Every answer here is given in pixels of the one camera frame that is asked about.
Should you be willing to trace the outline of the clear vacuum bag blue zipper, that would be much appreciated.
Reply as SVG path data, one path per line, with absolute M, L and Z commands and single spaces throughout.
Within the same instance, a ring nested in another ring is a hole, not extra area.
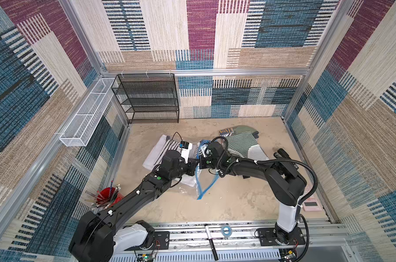
M 199 159 L 200 155 L 204 155 L 204 150 L 207 147 L 207 144 L 209 143 L 208 140 L 203 140 L 200 143 L 198 143 L 198 151 L 196 153 L 197 158 Z M 179 158 L 175 158 L 177 152 L 173 151 L 172 153 L 168 151 L 164 159 L 162 161 L 162 164 L 156 165 L 153 169 L 158 170 L 160 167 L 164 169 L 164 172 L 169 175 L 170 178 L 176 180 L 177 182 L 182 181 L 183 175 L 186 175 L 186 167 L 187 165 L 179 160 Z M 197 200 L 201 200 L 204 195 L 209 192 L 209 190 L 214 186 L 214 184 L 218 181 L 218 176 L 215 175 L 215 172 L 213 170 L 209 170 L 208 174 L 213 175 L 214 178 L 210 179 L 210 177 L 203 176 L 201 173 L 204 171 L 204 169 L 200 169 L 199 165 L 196 167 L 195 171 L 195 179 L 196 179 L 196 198 Z

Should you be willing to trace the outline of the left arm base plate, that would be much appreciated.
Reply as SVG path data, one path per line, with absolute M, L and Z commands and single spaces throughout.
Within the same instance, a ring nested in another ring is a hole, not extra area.
M 169 231 L 154 231 L 146 236 L 141 248 L 144 250 L 168 250 L 170 242 Z

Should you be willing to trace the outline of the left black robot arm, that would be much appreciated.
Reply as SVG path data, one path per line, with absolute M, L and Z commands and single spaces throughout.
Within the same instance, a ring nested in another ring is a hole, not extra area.
M 108 262 L 114 254 L 140 246 L 151 246 L 154 228 L 140 220 L 133 226 L 123 225 L 148 203 L 159 198 L 183 175 L 193 176 L 199 163 L 185 160 L 176 150 L 168 150 L 162 162 L 144 177 L 140 185 L 117 204 L 97 214 L 89 211 L 79 221 L 69 244 L 69 252 L 79 262 Z

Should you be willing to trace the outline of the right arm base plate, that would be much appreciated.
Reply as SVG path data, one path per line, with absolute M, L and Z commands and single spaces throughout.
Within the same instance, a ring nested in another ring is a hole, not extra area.
M 259 228 L 255 236 L 261 246 L 303 246 L 306 244 L 306 238 L 299 227 L 289 233 L 281 228 Z

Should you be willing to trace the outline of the green white striped garment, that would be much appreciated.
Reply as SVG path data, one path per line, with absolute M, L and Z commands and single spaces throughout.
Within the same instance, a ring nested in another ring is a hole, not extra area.
M 251 132 L 228 136 L 226 139 L 228 151 L 235 156 L 252 160 L 269 160 Z

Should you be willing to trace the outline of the white tank top navy trim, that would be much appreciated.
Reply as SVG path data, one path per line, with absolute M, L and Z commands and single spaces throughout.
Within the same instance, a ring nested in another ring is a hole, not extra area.
M 179 141 L 170 140 L 170 136 L 162 135 L 158 143 L 153 147 L 152 151 L 147 156 L 143 163 L 143 167 L 152 171 L 153 168 L 162 162 L 164 153 L 167 150 L 176 150 L 181 152 L 179 148 Z M 189 158 L 196 158 L 198 144 L 192 144 L 192 149 L 189 152 Z M 196 187 L 196 179 L 194 176 L 183 175 L 182 184 L 190 187 Z

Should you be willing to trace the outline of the black white striped garment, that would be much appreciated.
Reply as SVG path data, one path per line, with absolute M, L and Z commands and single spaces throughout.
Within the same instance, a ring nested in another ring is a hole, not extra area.
M 164 156 L 168 151 L 171 153 L 176 151 L 175 158 L 178 157 L 181 162 L 190 164 L 192 159 L 197 158 L 198 145 L 184 140 L 175 141 L 168 136 L 162 136 L 149 154 L 151 167 L 154 168 L 156 165 L 162 164 Z

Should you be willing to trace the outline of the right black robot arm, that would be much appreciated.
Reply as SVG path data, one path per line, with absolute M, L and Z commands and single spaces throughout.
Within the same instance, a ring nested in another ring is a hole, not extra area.
M 201 169 L 215 169 L 221 178 L 249 176 L 267 181 L 280 203 L 274 237 L 278 244 L 289 245 L 299 235 L 297 223 L 302 219 L 301 206 L 318 188 L 318 177 L 307 164 L 289 156 L 253 160 L 231 154 L 226 145 L 214 138 L 199 157 Z

